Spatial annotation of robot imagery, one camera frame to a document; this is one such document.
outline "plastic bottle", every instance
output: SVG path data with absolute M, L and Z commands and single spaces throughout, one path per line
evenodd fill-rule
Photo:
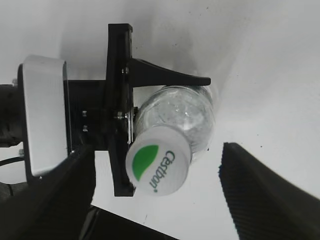
M 136 117 L 136 140 L 126 158 L 131 182 L 157 196 L 177 191 L 191 162 L 208 149 L 214 123 L 209 88 L 166 86 L 157 91 Z

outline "black mounting bracket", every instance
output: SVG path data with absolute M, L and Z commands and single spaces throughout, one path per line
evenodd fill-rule
M 68 152 L 84 144 L 97 151 L 108 151 L 116 197 L 131 197 L 135 192 L 125 167 L 127 152 L 135 140 L 134 118 L 138 109 L 133 103 L 133 88 L 211 84 L 208 77 L 187 75 L 132 58 L 132 31 L 129 24 L 108 25 L 105 80 L 64 80 L 65 117 L 66 123 L 70 123 L 66 125 Z M 18 80 L 23 77 L 22 68 L 21 65 Z M 7 108 L 0 107 L 0 116 L 5 114 L 2 109 Z M 17 118 L 14 114 L 15 123 L 19 122 Z M 23 139 L 26 136 L 21 139 L 19 125 L 14 126 L 13 133 L 3 131 L 7 124 L 0 121 L 0 147 L 28 142 Z

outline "white backdrop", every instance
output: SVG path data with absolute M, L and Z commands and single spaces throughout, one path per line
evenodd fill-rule
M 108 24 L 130 23 L 134 57 L 212 78 L 214 139 L 184 186 L 160 198 L 113 197 L 108 154 L 97 152 L 93 204 L 181 240 L 236 240 L 218 177 L 223 142 L 320 197 L 319 12 L 317 0 L 2 0 L 0 83 L 30 54 L 66 60 L 69 79 L 103 79 Z M 137 89 L 137 102 L 153 90 Z

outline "bolt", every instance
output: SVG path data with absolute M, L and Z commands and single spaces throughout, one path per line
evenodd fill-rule
M 88 132 L 88 126 L 87 126 L 87 125 L 83 125 L 82 131 L 85 132 L 85 133 L 87 133 L 87 132 Z
M 19 157 L 24 157 L 25 156 L 25 151 L 24 149 L 19 149 Z
M 14 78 L 14 79 L 12 80 L 12 85 L 13 85 L 14 87 L 18 87 L 18 79 Z
M 129 74 L 129 68 L 127 66 L 125 68 L 122 68 L 121 69 L 121 73 L 128 75 Z
M 118 111 L 118 112 L 116 113 L 116 116 L 115 116 L 114 118 L 121 120 L 121 119 L 124 119 L 125 117 L 126 117 L 126 116 L 124 116 L 124 114 L 123 114 L 121 111 Z

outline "bottle cap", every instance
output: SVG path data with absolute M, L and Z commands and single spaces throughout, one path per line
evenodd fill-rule
M 126 172 L 137 188 L 163 196 L 184 184 L 191 159 L 191 147 L 183 133 L 169 126 L 155 126 L 140 134 L 130 147 Z

